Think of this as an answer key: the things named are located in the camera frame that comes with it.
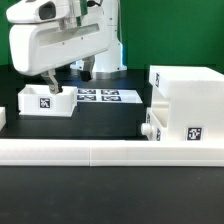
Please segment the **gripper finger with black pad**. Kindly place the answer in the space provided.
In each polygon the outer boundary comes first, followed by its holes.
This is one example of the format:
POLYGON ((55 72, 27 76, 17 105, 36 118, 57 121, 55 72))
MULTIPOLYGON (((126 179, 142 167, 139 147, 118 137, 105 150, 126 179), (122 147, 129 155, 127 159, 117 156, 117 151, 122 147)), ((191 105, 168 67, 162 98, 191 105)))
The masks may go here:
POLYGON ((92 69, 95 63, 95 56, 89 56, 83 59, 83 70, 80 72, 81 80, 88 82, 92 79, 92 69))
POLYGON ((56 71, 54 69, 48 70, 41 74, 41 77, 48 84, 51 94, 58 94, 63 92, 62 86, 57 82, 55 78, 55 74, 56 71))

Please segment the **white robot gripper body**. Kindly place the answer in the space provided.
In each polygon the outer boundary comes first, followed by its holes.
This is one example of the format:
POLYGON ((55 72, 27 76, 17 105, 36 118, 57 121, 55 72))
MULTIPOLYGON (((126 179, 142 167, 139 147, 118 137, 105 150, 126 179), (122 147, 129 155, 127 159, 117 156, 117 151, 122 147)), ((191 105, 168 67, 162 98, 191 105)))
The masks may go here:
POLYGON ((95 7, 70 29, 61 30, 58 21, 13 25, 9 43, 14 68, 34 76, 104 52, 110 38, 103 9, 95 7))

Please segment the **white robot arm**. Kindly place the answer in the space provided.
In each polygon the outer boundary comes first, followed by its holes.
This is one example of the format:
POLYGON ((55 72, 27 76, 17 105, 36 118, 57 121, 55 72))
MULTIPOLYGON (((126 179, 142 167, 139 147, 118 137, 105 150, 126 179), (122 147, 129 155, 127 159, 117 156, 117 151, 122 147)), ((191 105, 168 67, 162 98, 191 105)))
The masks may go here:
POLYGON ((120 0, 20 0, 6 11, 14 68, 41 75, 50 92, 62 87, 55 70, 74 64, 87 81, 122 71, 120 0))

